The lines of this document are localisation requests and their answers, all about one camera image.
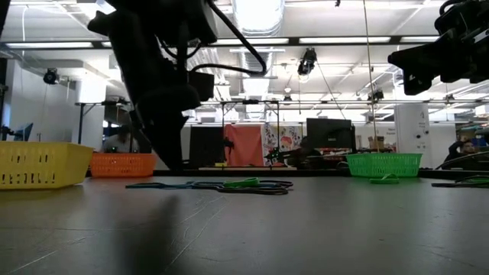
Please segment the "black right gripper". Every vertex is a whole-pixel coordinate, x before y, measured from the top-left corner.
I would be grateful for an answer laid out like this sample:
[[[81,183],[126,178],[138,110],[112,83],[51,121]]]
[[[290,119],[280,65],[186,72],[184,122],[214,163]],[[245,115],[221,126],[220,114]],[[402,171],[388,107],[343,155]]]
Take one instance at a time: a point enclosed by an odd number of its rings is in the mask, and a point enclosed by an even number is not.
[[[489,0],[446,0],[439,8],[434,42],[391,53],[403,71],[405,95],[418,95],[439,76],[444,83],[489,80]]]

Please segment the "yellow plastic basket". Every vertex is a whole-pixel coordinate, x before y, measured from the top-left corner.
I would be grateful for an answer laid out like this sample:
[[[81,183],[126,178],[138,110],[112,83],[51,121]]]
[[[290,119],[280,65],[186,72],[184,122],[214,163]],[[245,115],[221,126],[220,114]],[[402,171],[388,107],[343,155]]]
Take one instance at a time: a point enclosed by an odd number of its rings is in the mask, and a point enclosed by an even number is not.
[[[0,190],[58,189],[84,181],[91,147],[67,142],[0,141]]]

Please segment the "white partition panel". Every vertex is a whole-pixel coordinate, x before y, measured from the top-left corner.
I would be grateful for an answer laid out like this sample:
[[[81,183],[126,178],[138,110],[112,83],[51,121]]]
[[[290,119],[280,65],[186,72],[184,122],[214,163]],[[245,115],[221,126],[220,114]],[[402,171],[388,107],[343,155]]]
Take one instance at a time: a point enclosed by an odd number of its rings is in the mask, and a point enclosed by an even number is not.
[[[190,149],[191,127],[185,126],[180,133],[181,149],[183,157],[183,168],[189,168],[189,149]]]

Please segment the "black partition panel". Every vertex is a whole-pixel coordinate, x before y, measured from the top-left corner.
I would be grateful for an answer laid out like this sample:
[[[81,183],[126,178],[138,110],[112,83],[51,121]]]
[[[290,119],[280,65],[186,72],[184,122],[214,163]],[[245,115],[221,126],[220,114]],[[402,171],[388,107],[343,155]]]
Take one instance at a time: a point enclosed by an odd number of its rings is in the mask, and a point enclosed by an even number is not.
[[[191,127],[189,165],[213,167],[224,160],[223,130],[220,127]]]

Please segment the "person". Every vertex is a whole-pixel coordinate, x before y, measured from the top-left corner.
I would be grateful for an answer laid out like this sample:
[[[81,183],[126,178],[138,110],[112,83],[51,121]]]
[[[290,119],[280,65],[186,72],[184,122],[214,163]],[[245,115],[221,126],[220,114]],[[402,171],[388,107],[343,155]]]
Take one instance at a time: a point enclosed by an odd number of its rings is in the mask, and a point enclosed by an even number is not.
[[[100,149],[102,153],[134,153],[139,151],[138,142],[131,137],[128,125],[118,128],[118,133],[108,137]]]
[[[469,140],[456,141],[449,147],[449,154],[445,158],[444,162],[457,159],[459,157],[465,157],[470,154],[474,154],[474,146]],[[443,170],[461,169],[461,170],[478,170],[481,167],[479,162],[474,158],[467,158],[458,162],[446,164]]]
[[[300,148],[296,154],[296,167],[304,170],[314,170],[320,165],[322,154],[311,147],[308,137],[302,138]]]

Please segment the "orange plastic basket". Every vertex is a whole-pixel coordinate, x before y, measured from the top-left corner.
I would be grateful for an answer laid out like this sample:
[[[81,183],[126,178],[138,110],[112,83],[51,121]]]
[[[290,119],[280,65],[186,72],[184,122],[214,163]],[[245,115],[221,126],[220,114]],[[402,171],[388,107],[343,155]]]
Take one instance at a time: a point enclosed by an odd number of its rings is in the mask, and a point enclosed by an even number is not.
[[[156,162],[153,154],[94,153],[89,167],[92,177],[148,177]]]

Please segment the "white pillar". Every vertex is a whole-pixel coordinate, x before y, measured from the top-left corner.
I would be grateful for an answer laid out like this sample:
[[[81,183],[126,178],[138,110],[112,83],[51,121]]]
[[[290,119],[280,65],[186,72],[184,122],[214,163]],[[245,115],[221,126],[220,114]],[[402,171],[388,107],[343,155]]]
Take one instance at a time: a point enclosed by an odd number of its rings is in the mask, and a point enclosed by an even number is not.
[[[394,108],[397,153],[422,154],[420,168],[432,168],[431,131],[426,103],[402,104]]]

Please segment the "orange hanging cloth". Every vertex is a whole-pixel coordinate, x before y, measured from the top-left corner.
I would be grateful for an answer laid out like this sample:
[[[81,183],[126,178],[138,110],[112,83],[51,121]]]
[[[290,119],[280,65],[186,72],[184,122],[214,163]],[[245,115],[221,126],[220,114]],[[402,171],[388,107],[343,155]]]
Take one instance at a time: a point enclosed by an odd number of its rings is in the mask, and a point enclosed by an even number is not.
[[[224,130],[225,137],[234,144],[232,149],[225,150],[230,167],[264,165],[260,125],[226,125]]]

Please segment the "blue storage shelf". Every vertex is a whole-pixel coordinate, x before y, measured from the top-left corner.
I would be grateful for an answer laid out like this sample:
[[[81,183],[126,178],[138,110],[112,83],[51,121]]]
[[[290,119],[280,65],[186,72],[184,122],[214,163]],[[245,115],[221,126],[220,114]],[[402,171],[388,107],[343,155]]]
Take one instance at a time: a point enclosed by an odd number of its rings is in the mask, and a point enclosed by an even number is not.
[[[481,165],[478,170],[489,171],[489,128],[480,128],[469,131],[465,129],[460,134],[460,139],[469,140],[475,153],[468,155],[468,158],[474,158]]]

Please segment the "green plastic basket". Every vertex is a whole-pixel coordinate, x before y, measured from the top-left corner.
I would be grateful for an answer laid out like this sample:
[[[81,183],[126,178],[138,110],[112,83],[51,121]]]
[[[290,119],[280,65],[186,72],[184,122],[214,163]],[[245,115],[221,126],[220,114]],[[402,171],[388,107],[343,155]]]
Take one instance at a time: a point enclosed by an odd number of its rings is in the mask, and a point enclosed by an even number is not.
[[[381,178],[388,174],[397,177],[416,177],[422,154],[368,153],[346,156],[352,176]]]

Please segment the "black computer monitor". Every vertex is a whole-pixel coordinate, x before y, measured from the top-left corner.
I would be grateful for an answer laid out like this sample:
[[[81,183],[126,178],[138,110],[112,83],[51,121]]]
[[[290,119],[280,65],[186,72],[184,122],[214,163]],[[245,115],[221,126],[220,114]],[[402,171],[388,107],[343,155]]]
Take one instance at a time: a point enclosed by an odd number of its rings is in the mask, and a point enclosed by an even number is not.
[[[306,133],[310,147],[352,150],[356,148],[355,127],[351,120],[307,118]]]

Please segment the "black overhead light bar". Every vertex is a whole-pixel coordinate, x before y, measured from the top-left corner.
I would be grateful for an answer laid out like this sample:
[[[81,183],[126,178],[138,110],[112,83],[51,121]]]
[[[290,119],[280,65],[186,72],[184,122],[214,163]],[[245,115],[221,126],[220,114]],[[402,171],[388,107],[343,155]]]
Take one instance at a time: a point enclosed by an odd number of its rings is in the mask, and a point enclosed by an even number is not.
[[[315,46],[361,46],[361,45],[411,45],[426,44],[438,39],[438,35],[393,35],[349,37],[265,37],[248,38],[249,44],[258,47],[315,47]],[[90,50],[109,49],[108,40],[67,41],[19,41],[0,42],[0,49],[9,50]]]

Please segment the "small blue monitor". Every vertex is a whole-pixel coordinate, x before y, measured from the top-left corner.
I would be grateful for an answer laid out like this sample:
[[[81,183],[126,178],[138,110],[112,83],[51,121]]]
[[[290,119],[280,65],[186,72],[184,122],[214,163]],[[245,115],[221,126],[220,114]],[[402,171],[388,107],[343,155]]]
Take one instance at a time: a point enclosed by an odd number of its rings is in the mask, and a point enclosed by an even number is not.
[[[19,129],[14,130],[14,141],[28,141],[33,128],[33,123],[22,125]]]

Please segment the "thin frame rod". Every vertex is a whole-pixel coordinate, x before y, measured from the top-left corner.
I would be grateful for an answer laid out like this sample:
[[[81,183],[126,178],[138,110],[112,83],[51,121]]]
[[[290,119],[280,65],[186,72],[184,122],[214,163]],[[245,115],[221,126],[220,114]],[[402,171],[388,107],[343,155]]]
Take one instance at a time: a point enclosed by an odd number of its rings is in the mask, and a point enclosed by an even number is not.
[[[371,92],[374,91],[374,84],[373,84],[373,78],[372,78],[372,65],[371,65],[371,49],[370,49],[370,35],[369,35],[369,30],[368,30],[368,13],[367,13],[367,6],[366,6],[366,0],[362,0],[362,6],[363,6],[363,12],[364,12],[364,28],[365,28],[365,40],[366,40],[366,47],[367,47],[367,58],[368,58],[368,71],[369,71],[369,87]],[[371,102],[371,113],[372,113],[372,125],[374,128],[374,136],[377,136],[377,125],[375,121],[375,104],[376,102]]]

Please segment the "white ceiling air duct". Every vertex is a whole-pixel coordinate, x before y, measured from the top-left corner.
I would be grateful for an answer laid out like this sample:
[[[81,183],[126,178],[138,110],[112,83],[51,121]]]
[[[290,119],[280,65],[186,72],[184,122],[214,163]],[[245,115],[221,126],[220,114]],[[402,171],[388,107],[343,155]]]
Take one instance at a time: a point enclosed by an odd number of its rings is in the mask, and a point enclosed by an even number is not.
[[[251,44],[251,38],[278,37],[281,35],[285,0],[231,0],[235,26]],[[247,70],[262,71],[262,65],[256,57],[246,48],[239,49],[240,66]],[[271,47],[256,47],[256,51],[270,68],[274,54]]]

